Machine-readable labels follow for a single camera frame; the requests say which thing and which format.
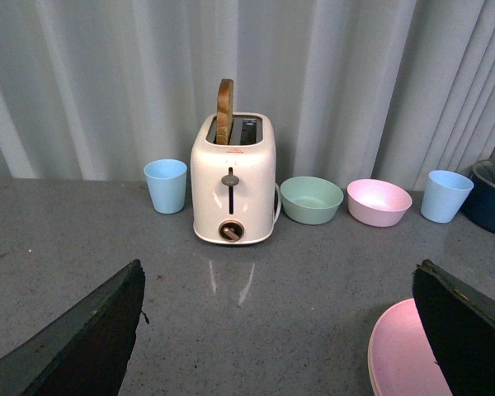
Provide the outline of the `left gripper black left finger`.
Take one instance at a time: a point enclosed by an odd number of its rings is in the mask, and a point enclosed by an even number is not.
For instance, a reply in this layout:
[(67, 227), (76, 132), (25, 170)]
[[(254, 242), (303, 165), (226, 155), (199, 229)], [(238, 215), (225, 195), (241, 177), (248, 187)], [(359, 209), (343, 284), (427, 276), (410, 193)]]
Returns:
[(0, 395), (117, 395), (134, 349), (145, 274), (133, 260), (0, 359)]

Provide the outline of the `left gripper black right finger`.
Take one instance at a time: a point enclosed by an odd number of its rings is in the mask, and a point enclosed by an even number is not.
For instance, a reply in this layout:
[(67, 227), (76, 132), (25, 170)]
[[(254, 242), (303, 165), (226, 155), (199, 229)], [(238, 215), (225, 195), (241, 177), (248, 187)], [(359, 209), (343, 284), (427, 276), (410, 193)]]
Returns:
[(495, 300), (427, 259), (412, 295), (451, 393), (495, 395)]

